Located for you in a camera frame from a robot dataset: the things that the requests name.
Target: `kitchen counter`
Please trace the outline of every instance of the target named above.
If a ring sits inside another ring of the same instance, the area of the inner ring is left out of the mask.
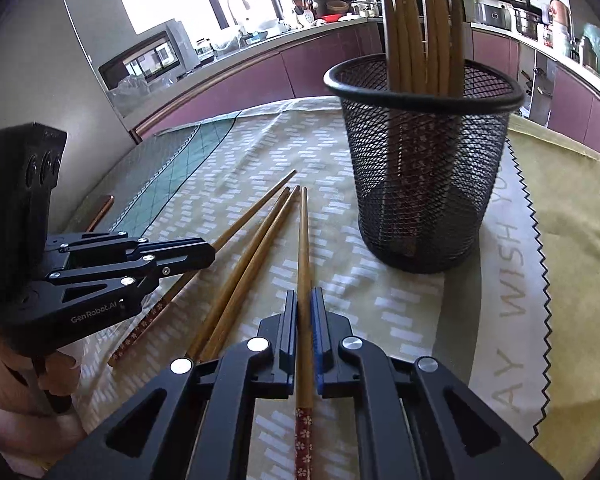
[[[122,123],[125,125],[127,130],[131,131],[142,124],[149,117],[154,115],[156,112],[164,108],[166,105],[177,99],[179,96],[185,94],[196,86],[208,81],[222,72],[230,70],[234,67],[238,67],[246,62],[249,62],[250,60],[261,57],[264,54],[267,54],[270,51],[285,46],[289,43],[297,43],[298,41],[309,40],[314,36],[320,36],[326,32],[352,27],[354,25],[360,25],[362,23],[366,23],[367,20],[368,18],[360,18],[358,20],[328,23],[318,27],[292,30],[286,32],[285,34],[281,34],[280,36],[276,36],[275,38],[263,40],[259,43],[237,50],[221,59],[209,63],[208,65],[195,69],[193,73],[174,83],[168,88],[150,95],[141,106],[122,118]]]
[[[526,44],[531,48],[542,52],[545,56],[553,59],[555,62],[560,63],[564,68],[573,73],[579,79],[583,80],[589,87],[591,87],[597,94],[600,95],[600,77],[595,73],[590,72],[579,63],[576,63],[569,57],[558,54],[554,49],[545,46],[544,43],[534,41],[531,38],[526,38],[519,34],[516,30],[504,30],[502,28],[491,27],[490,25],[483,25],[481,23],[472,23],[471,28],[473,30],[483,30],[492,34],[499,34],[501,36],[508,36],[520,43]]]

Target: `microwave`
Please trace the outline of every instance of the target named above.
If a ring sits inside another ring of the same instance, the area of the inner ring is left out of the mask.
[[[113,90],[129,75],[144,77],[147,83],[165,74],[178,76],[200,65],[196,49],[181,22],[169,20],[139,34],[138,43],[107,61],[98,72],[107,89]]]

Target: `wire mesh basket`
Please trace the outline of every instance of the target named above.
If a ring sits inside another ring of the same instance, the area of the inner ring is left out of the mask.
[[[389,92],[384,54],[324,81],[342,102],[366,246],[409,272],[458,264],[477,239],[520,86],[467,60],[462,98]]]

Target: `silver screw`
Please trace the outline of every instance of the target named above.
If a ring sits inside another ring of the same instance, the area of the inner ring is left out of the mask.
[[[252,337],[247,342],[247,348],[252,352],[262,352],[269,347],[269,341],[263,337]]]
[[[171,363],[171,371],[174,374],[182,375],[186,374],[193,367],[193,363],[189,361],[187,358],[181,357],[180,359],[176,359],[173,363]]]
[[[435,372],[438,369],[438,361],[433,357],[422,357],[418,360],[418,368],[423,372]]]
[[[342,340],[342,346],[347,350],[358,350],[362,346],[362,339],[349,336]]]

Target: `utensil holder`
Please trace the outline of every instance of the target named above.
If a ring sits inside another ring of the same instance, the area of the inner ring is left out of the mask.
[[[476,243],[520,86],[466,60],[462,98],[391,92],[384,54],[341,63],[324,82],[342,102],[366,246],[409,272],[458,264]]]

